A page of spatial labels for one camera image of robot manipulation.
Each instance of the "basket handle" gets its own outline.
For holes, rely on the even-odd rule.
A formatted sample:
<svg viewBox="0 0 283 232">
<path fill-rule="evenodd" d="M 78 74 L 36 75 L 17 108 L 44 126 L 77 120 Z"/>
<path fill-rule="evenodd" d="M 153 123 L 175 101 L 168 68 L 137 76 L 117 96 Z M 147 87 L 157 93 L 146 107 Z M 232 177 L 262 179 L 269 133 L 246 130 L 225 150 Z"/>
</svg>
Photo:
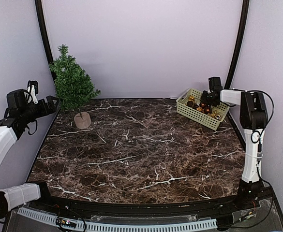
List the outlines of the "basket handle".
<svg viewBox="0 0 283 232">
<path fill-rule="evenodd" d="M 185 91 L 185 93 L 181 96 L 181 97 L 179 97 L 178 99 L 177 99 L 177 102 L 178 101 L 180 101 L 180 99 L 182 100 L 182 99 L 184 99 L 185 97 L 186 97 L 186 95 L 188 94 L 188 92 L 189 92 L 189 88 Z"/>
</svg>

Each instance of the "gray floor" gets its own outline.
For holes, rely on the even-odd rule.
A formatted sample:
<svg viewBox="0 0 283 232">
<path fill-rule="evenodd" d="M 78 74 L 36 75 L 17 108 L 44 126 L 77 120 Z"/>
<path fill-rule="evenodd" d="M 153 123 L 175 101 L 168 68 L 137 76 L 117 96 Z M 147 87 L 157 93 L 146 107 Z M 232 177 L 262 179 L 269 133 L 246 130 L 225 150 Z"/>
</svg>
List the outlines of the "gray floor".
<svg viewBox="0 0 283 232">
<path fill-rule="evenodd" d="M 260 220 L 262 220 L 267 214 L 270 201 L 262 200 L 260 201 L 261 207 L 256 209 L 256 215 L 252 219 L 238 223 L 237 226 L 247 227 L 256 224 Z M 234 218 L 239 218 L 241 215 L 246 214 L 247 211 L 238 211 L 234 213 Z M 10 220 L 8 222 L 8 226 L 4 232 L 58 232 L 59 230 L 50 225 L 43 224 L 41 222 L 35 221 L 33 219 L 21 216 L 17 214 L 17 210 L 14 210 L 11 213 Z M 242 232 L 244 229 L 229 229 L 228 232 Z M 275 205 L 273 206 L 270 215 L 267 217 L 265 221 L 260 223 L 259 225 L 246 229 L 246 232 L 274 232 L 274 231 L 283 231 L 280 218 L 278 212 L 276 210 Z"/>
</svg>

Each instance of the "brown marble surface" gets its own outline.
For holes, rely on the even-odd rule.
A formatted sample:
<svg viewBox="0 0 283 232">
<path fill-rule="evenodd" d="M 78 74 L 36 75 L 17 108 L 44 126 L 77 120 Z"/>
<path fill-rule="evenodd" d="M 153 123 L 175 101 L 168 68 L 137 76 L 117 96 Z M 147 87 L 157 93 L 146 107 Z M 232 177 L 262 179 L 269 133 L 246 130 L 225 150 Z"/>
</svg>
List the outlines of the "brown marble surface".
<svg viewBox="0 0 283 232">
<path fill-rule="evenodd" d="M 54 196 L 104 203 L 179 203 L 236 194 L 244 151 L 229 121 L 212 131 L 176 100 L 92 100 L 92 124 L 60 113 L 29 181 Z"/>
</svg>

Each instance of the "robotic arm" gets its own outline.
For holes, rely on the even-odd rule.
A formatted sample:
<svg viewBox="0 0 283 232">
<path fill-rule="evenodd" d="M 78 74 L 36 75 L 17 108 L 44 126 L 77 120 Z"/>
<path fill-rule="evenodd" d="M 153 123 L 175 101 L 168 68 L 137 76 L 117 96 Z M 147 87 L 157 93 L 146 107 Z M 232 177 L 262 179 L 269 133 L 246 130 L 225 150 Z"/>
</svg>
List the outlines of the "robotic arm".
<svg viewBox="0 0 283 232">
<path fill-rule="evenodd" d="M 262 91 L 223 89 L 219 77 L 209 78 L 209 91 L 204 91 L 201 102 L 217 106 L 220 102 L 240 105 L 240 123 L 245 133 L 245 164 L 239 183 L 235 205 L 242 208 L 254 199 L 262 188 L 261 160 L 264 130 L 268 121 Z"/>
<path fill-rule="evenodd" d="M 25 129 L 29 130 L 29 123 L 35 122 L 37 130 L 38 118 L 57 111 L 58 98 L 48 96 L 46 102 L 44 99 L 37 100 L 36 94 L 37 81 L 29 81 L 27 90 L 18 89 L 7 94 L 8 108 L 0 120 L 0 165 Z M 11 209 L 39 198 L 40 188 L 37 184 L 26 183 L 0 190 L 0 218 L 5 217 Z"/>
</svg>

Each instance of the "small green tree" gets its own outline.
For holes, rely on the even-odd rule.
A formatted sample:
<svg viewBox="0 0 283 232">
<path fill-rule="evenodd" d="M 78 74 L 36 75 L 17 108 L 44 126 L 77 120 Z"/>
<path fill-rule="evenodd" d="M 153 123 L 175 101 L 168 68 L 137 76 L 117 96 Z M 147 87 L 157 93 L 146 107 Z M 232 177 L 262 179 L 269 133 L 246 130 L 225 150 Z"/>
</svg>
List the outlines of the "small green tree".
<svg viewBox="0 0 283 232">
<path fill-rule="evenodd" d="M 53 64 L 49 64 L 50 70 L 57 76 L 56 95 L 63 110 L 78 110 L 82 117 L 80 108 L 101 92 L 94 89 L 90 76 L 76 63 L 73 56 L 68 55 L 68 47 L 63 44 L 58 49 L 60 56 Z"/>
</svg>

